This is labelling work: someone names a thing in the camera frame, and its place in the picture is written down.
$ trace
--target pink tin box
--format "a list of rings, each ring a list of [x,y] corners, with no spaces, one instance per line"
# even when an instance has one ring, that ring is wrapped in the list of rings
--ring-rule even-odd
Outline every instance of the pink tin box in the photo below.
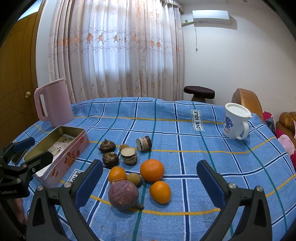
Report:
[[[62,143],[63,148],[56,148],[56,143],[59,143],[62,139],[64,139],[64,141],[60,143]],[[52,164],[38,171],[35,174],[35,177],[46,187],[54,188],[59,184],[60,180],[89,143],[89,138],[85,129],[59,126],[34,146],[25,155],[24,161],[27,161],[46,150],[50,150],[54,155]]]

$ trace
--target tangerine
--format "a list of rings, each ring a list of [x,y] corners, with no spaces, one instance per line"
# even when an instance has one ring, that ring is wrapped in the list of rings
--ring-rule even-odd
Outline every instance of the tangerine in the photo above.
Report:
[[[164,204],[170,201],[171,190],[170,186],[163,182],[155,182],[149,189],[150,196],[158,203]]]
[[[122,167],[113,167],[108,175],[109,182],[126,180],[126,171]]]
[[[156,159],[144,161],[140,167],[140,174],[147,182],[159,181],[165,173],[165,167]]]

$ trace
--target air conditioner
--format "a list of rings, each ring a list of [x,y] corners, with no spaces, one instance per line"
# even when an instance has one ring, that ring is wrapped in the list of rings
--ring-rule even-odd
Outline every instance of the air conditioner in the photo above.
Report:
[[[197,23],[227,23],[230,24],[228,11],[194,10],[193,21]]]

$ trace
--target sheer curtain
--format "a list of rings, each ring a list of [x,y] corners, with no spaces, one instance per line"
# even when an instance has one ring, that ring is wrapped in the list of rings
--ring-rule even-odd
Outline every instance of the sheer curtain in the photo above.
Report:
[[[176,0],[58,0],[50,80],[71,103],[98,97],[183,99],[184,44]]]

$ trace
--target mug handle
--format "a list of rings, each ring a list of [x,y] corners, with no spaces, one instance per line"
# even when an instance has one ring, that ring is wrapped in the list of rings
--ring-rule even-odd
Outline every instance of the mug handle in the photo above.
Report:
[[[44,102],[45,102],[45,105],[46,105],[46,97],[45,97],[45,89],[44,89],[44,87],[40,87],[40,88],[37,88],[35,90],[34,99],[35,99],[37,115],[38,115],[38,117],[39,117],[39,119],[41,121],[50,121],[49,116],[42,115],[42,110],[41,110],[42,103],[40,102],[40,99],[39,99],[40,95],[42,95],[42,94],[44,96]]]
[[[248,134],[249,134],[249,125],[246,121],[242,122],[244,124],[244,135],[242,137],[238,136],[236,137],[239,140],[244,140],[247,138]]]

